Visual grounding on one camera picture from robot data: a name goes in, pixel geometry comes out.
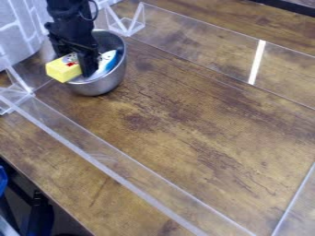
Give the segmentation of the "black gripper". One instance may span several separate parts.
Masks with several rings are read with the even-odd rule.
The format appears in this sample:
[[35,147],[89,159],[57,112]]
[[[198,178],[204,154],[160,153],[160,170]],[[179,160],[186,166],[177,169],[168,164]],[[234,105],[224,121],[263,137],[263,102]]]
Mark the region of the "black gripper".
[[91,2],[92,0],[47,0],[47,12],[53,21],[44,24],[55,54],[61,57],[79,52],[77,60],[84,77],[89,77],[99,69]]

